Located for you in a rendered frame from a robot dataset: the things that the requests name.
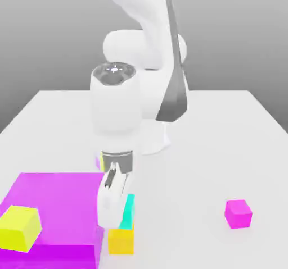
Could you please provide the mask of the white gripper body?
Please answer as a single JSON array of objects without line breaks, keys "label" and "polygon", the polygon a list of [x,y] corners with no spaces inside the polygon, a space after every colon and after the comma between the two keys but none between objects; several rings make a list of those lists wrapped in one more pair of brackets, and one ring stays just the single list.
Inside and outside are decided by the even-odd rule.
[{"label": "white gripper body", "polygon": [[97,195],[98,225],[103,228],[118,228],[127,199],[126,183],[129,175],[123,174],[117,162],[112,162],[104,173]]}]

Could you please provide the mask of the small cyan cube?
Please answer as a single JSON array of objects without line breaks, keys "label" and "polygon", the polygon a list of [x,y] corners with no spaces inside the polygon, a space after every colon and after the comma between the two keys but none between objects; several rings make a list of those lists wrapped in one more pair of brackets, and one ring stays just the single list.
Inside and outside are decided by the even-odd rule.
[{"label": "small cyan cube", "polygon": [[131,230],[134,221],[134,214],[135,214],[135,195],[128,194],[127,200],[125,203],[124,211],[123,211],[123,218],[120,223],[120,229]]}]

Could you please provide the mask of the small orange cube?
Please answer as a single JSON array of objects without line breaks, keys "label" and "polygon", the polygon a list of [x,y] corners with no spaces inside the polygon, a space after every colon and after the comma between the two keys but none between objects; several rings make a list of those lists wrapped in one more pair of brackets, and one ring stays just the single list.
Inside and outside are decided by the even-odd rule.
[{"label": "small orange cube", "polygon": [[132,255],[134,253],[134,225],[131,229],[109,229],[109,254]]}]

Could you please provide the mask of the small yellow cube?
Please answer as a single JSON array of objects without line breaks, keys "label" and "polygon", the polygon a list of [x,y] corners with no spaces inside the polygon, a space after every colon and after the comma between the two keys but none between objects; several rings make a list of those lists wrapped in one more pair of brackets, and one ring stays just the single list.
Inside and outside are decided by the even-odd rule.
[{"label": "small yellow cube", "polygon": [[0,249],[27,253],[41,231],[36,208],[11,205],[0,217]]}]

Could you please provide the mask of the small magenta cube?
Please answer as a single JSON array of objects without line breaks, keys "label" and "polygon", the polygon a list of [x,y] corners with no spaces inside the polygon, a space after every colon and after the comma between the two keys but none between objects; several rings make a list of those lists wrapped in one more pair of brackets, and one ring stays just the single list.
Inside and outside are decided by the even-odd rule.
[{"label": "small magenta cube", "polygon": [[224,216],[230,228],[241,229],[250,227],[253,212],[244,199],[228,200]]}]

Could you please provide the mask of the large magenta box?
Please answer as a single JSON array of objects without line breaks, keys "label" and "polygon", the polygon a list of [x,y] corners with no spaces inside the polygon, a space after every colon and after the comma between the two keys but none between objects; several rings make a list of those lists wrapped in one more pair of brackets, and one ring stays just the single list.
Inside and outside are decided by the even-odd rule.
[{"label": "large magenta box", "polygon": [[98,269],[98,173],[21,173],[0,203],[37,208],[42,232],[29,252],[0,249],[0,269]]}]

